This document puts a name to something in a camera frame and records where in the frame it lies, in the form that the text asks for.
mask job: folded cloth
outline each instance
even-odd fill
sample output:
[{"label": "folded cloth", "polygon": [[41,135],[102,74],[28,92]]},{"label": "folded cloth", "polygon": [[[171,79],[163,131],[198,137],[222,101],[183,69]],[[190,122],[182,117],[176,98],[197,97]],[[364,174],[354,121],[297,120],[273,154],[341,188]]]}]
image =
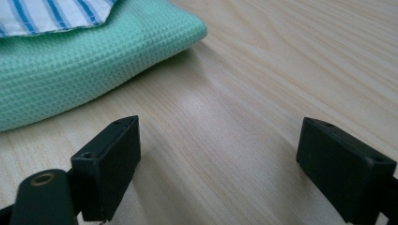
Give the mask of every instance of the folded cloth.
[{"label": "folded cloth", "polygon": [[0,38],[0,131],[86,103],[206,34],[167,0],[119,0],[101,26]]},{"label": "folded cloth", "polygon": [[115,0],[0,0],[0,38],[100,25]]}]

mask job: mint green towel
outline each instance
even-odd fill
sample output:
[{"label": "mint green towel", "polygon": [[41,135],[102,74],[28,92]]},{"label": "mint green towel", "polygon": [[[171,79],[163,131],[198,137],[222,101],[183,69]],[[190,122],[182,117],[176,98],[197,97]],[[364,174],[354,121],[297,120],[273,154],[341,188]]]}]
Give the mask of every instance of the mint green towel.
[{"label": "mint green towel", "polygon": [[167,0],[119,0],[102,26],[1,38],[0,131],[97,98],[206,34]]}]

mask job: light wood surface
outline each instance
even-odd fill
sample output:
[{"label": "light wood surface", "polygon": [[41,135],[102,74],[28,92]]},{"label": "light wood surface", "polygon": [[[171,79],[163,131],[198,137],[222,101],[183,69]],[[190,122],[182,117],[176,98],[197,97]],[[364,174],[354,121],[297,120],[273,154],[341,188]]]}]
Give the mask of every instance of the light wood surface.
[{"label": "light wood surface", "polygon": [[67,170],[109,123],[138,114],[142,161],[110,224],[344,224],[295,161],[301,122],[328,121],[398,160],[398,2],[173,2],[208,36],[81,107],[0,133],[0,207],[25,177]]}]

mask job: waffle-weave fabric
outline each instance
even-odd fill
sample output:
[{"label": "waffle-weave fabric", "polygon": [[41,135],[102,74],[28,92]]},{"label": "waffle-weave fabric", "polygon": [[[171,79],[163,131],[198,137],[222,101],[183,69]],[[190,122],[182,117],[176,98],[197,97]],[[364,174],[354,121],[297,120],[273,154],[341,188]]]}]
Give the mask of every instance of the waffle-weave fabric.
[{"label": "waffle-weave fabric", "polygon": [[102,26],[1,38],[0,131],[97,98],[206,34],[167,0],[119,0]]}]

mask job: striped cloth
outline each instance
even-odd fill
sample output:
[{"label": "striped cloth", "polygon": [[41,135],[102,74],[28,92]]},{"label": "striped cloth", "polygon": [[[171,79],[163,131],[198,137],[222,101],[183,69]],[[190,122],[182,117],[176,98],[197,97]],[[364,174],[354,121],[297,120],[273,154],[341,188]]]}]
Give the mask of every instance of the striped cloth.
[{"label": "striped cloth", "polygon": [[35,36],[105,22],[116,0],[0,0],[0,38]]}]

